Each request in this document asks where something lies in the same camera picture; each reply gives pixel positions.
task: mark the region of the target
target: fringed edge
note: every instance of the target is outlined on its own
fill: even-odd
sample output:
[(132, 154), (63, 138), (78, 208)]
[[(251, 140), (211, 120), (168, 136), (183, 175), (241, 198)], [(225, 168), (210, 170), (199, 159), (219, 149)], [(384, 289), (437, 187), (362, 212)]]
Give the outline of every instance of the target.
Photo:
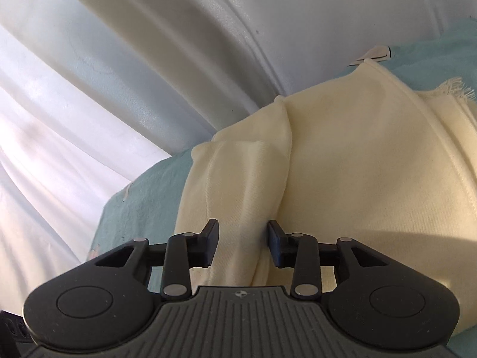
[(476, 101), (476, 93), (473, 88), (465, 86), (462, 78), (451, 78), (441, 83), (434, 90), (419, 92), (423, 98), (435, 98), (441, 95), (452, 95), (453, 97), (465, 101)]

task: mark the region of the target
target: white fabric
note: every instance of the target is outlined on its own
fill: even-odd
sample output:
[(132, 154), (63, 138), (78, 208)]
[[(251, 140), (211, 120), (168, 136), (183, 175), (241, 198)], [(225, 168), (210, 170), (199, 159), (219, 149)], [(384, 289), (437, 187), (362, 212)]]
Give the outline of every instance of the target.
[(477, 129), (461, 84), (415, 93), (366, 59), (195, 147), (175, 230), (216, 218), (220, 234), (194, 288), (289, 286), (265, 242), (277, 219), (285, 232), (352, 237), (426, 274), (459, 300), (456, 333), (477, 324)]
[[(273, 98), (259, 95), (264, 91), (256, 90), (254, 75), (265, 74), (277, 94), (290, 95), (333, 78), (377, 44), (435, 38), (457, 20), (477, 17), (477, 0), (81, 1), (158, 69), (156, 46), (139, 30), (180, 48), (202, 74), (212, 75), (210, 83), (224, 101), (243, 99), (244, 91), (259, 104)], [(119, 5), (121, 12), (114, 14)], [(160, 68), (179, 92), (194, 88), (193, 98), (185, 94), (191, 103), (205, 89), (185, 78), (185, 71), (177, 76), (165, 64)]]
[(0, 0), (0, 24), (59, 75), (166, 152), (182, 152), (213, 136), (215, 129), (78, 0)]
[(0, 309), (86, 259), (106, 201), (169, 155), (0, 27)]

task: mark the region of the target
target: circular pad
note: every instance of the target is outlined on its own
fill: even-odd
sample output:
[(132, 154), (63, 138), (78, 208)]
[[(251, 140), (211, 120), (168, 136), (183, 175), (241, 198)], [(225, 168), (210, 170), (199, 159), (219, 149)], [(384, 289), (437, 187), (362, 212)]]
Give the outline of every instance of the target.
[(369, 301), (376, 311), (389, 317), (411, 317), (425, 306), (425, 300), (418, 291), (402, 286), (378, 288)]
[(86, 319), (107, 311), (113, 296), (99, 287), (77, 287), (64, 292), (58, 299), (58, 309), (68, 317)]

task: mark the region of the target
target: tag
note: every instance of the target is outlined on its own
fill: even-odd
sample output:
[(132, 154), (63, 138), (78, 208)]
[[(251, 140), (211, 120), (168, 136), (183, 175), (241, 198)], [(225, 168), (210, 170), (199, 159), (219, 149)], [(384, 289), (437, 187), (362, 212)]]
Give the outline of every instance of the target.
[(382, 62), (391, 59), (391, 49), (388, 46), (376, 46), (366, 52), (361, 58), (356, 59), (350, 66), (358, 66), (365, 59), (372, 59), (375, 62)]

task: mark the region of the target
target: ribbed surface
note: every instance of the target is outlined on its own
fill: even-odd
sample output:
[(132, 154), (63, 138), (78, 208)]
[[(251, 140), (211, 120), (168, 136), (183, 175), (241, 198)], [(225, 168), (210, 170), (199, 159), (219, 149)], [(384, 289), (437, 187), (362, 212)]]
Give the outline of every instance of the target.
[[(39, 348), (30, 358), (65, 354)], [(351, 342), (320, 307), (288, 298), (281, 288), (203, 287), (184, 303), (165, 305), (135, 340), (91, 358), (391, 358)], [(451, 358), (443, 348), (409, 358)]]

